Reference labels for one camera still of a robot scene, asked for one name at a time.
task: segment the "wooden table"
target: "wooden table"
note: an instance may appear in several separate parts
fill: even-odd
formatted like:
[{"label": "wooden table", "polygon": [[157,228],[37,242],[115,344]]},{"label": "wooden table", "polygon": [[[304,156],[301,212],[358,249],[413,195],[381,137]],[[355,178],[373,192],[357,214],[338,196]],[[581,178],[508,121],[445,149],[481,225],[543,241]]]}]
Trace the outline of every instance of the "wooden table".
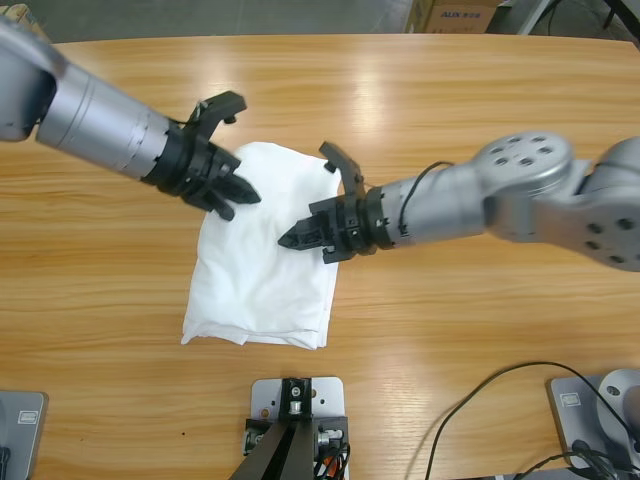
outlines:
[{"label": "wooden table", "polygon": [[[372,184],[464,162],[520,130],[566,135],[582,158],[640,133],[640,57],[612,41],[272,36],[60,49],[177,118],[197,99],[240,92],[248,111],[215,141],[314,153],[330,139]],[[424,433],[495,369],[640,367],[640,275],[489,236],[341,265],[326,349],[181,346],[203,214],[33,142],[0,156],[0,384],[50,396],[36,478],[226,478],[254,380],[338,375],[352,478],[418,479]],[[512,472],[559,452],[544,388],[557,376],[532,368],[484,391],[445,432],[434,478]]]}]

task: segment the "folded white shirt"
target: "folded white shirt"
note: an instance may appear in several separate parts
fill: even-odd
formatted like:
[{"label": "folded white shirt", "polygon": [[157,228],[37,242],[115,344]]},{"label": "folded white shirt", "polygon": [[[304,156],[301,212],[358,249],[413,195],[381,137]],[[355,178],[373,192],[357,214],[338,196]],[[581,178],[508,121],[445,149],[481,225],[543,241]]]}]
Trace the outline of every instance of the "folded white shirt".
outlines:
[{"label": "folded white shirt", "polygon": [[338,264],[325,265],[320,248],[289,250],[278,239],[310,215],[310,203],[336,195],[340,174],[329,173],[326,160],[272,143],[251,143],[235,155],[242,160],[236,173],[262,201],[234,205],[231,222],[206,215],[182,343],[219,337],[324,347]]}]

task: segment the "robotic arm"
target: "robotic arm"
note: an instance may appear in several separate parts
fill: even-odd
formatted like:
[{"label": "robotic arm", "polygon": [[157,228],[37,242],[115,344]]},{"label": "robotic arm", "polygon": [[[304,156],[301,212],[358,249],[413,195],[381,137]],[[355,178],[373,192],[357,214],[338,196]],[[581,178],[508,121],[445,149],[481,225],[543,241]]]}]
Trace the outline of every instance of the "robotic arm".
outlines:
[{"label": "robotic arm", "polygon": [[0,16],[0,140],[36,140],[156,185],[225,220],[227,200],[257,203],[240,165],[209,143],[221,121],[235,122],[244,99],[225,92],[200,102],[181,124],[69,63],[51,45]]},{"label": "robotic arm", "polygon": [[467,163],[430,167],[368,192],[353,160],[332,144],[320,151],[330,171],[340,169],[345,194],[311,204],[312,216],[279,243],[323,246],[325,263],[489,230],[640,271],[640,137],[613,146],[589,174],[590,162],[575,159],[564,138],[523,132],[490,143]]}]

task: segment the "wire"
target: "wire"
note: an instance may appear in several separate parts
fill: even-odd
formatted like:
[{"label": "wire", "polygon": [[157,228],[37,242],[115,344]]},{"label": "wire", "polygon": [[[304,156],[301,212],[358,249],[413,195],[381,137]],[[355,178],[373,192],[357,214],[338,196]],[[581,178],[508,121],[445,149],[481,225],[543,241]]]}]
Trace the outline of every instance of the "wire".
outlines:
[{"label": "wire", "polygon": [[[346,453],[346,457],[344,459],[342,458],[343,453]],[[347,463],[349,462],[350,456],[351,456],[351,445],[349,445],[349,443],[342,443],[339,448],[333,448],[329,450],[322,459],[318,460],[318,463],[316,464],[317,471],[314,471],[314,477],[317,478],[318,480],[325,480],[327,478],[340,480],[342,477],[344,477],[344,472],[347,468]],[[318,465],[324,465],[324,461],[330,457],[332,457],[331,462],[329,462],[329,464],[325,466],[325,469],[322,475],[318,476],[318,473],[320,471]],[[334,463],[337,464],[336,473],[333,476],[328,477],[329,472],[331,471],[331,468],[333,467]]]},{"label": "wire", "polygon": [[553,7],[553,10],[551,10],[551,15],[549,15],[549,21],[547,22],[547,36],[551,36],[551,22],[553,22],[553,17],[556,14],[556,10],[558,10],[558,5],[560,5],[560,3],[556,3],[555,7]]},{"label": "wire", "polygon": [[566,452],[566,453],[559,453],[557,455],[551,455],[550,457],[545,458],[541,462],[536,463],[533,467],[529,468],[526,472],[515,475],[513,477],[513,480],[522,480],[526,476],[531,475],[535,470],[538,470],[539,468],[544,467],[547,463],[553,462],[554,460],[560,460],[561,458],[568,460],[571,457],[582,457],[582,455],[577,452]]},{"label": "wire", "polygon": [[436,435],[435,435],[435,437],[433,439],[433,444],[431,445],[431,452],[429,453],[429,462],[427,463],[427,473],[426,473],[426,475],[424,477],[425,480],[429,480],[429,478],[431,477],[431,469],[433,467],[433,460],[435,458],[436,448],[438,446],[438,440],[440,440],[440,435],[442,435],[442,431],[444,430],[444,427],[447,426],[447,423],[449,423],[449,420],[451,420],[454,417],[454,415],[456,413],[458,413],[462,409],[462,407],[464,407],[467,403],[469,403],[469,401],[473,397],[475,397],[478,392],[480,392],[484,387],[486,387],[491,382],[493,382],[496,378],[504,375],[505,373],[509,373],[509,372],[511,372],[513,370],[518,370],[520,368],[526,368],[526,367],[540,366],[540,365],[548,365],[548,366],[552,366],[552,367],[562,368],[564,370],[567,370],[567,371],[573,373],[575,376],[580,378],[580,380],[582,380],[593,391],[593,393],[595,393],[595,395],[602,401],[603,405],[607,408],[607,410],[609,410],[609,412],[611,412],[611,414],[620,423],[620,425],[622,425],[624,427],[624,429],[626,430],[627,434],[634,440],[634,442],[636,444],[640,444],[640,442],[638,442],[638,438],[637,438],[636,434],[633,432],[633,430],[631,430],[631,428],[629,428],[629,426],[624,422],[624,420],[622,420],[622,418],[620,418],[620,415],[618,415],[616,413],[616,411],[613,409],[613,407],[611,407],[611,405],[609,405],[609,403],[600,394],[600,392],[598,392],[598,389],[595,388],[593,385],[591,385],[589,380],[587,380],[578,371],[574,370],[571,367],[563,365],[562,363],[557,363],[557,362],[535,361],[535,362],[518,363],[516,365],[512,365],[510,367],[503,368],[502,370],[498,370],[497,372],[495,372],[492,375],[490,375],[489,377],[487,377],[476,388],[474,388],[471,391],[471,393],[469,393],[466,397],[464,397],[460,401],[460,403],[458,403],[455,406],[455,408],[453,410],[451,410],[451,412],[444,418],[444,420],[442,421],[442,423],[438,427],[438,430],[436,431]]},{"label": "wire", "polygon": [[407,226],[404,224],[404,211],[407,208],[407,203],[409,203],[409,200],[411,199],[411,197],[413,197],[413,194],[416,193],[416,188],[418,188],[418,184],[422,181],[422,179],[427,173],[429,173],[434,168],[438,168],[443,165],[446,165],[447,167],[452,167],[453,163],[451,162],[432,163],[427,168],[425,168],[422,171],[422,173],[420,173],[420,175],[416,177],[416,181],[413,182],[413,185],[411,186],[411,190],[409,190],[407,197],[404,199],[404,202],[402,202],[402,207],[400,207],[400,218],[398,219],[398,230],[400,230],[400,235],[404,236],[407,234]]},{"label": "wire", "polygon": [[[618,463],[615,462],[609,455],[606,455],[602,452],[598,452],[597,450],[591,449],[577,449],[572,452],[564,452],[557,455],[551,455],[550,457],[545,458],[544,460],[536,463],[531,468],[527,469],[527,471],[523,473],[519,473],[513,477],[513,480],[523,480],[525,477],[533,473],[534,471],[544,467],[547,463],[552,462],[554,460],[559,460],[564,458],[565,460],[569,460],[572,457],[582,458],[590,467],[591,470],[595,473],[595,478],[609,478],[612,480],[617,480],[617,476],[615,471],[611,470],[613,467],[616,470],[623,471],[625,473],[634,473],[640,471],[640,468],[632,465],[630,463]],[[611,465],[606,464],[601,460],[601,458],[609,460]]]},{"label": "wire", "polygon": [[336,480],[342,480],[344,478],[344,473],[347,470],[347,464],[349,463],[349,457],[351,457],[351,445],[347,443],[347,455],[342,462],[342,466],[336,472],[335,478]]}]

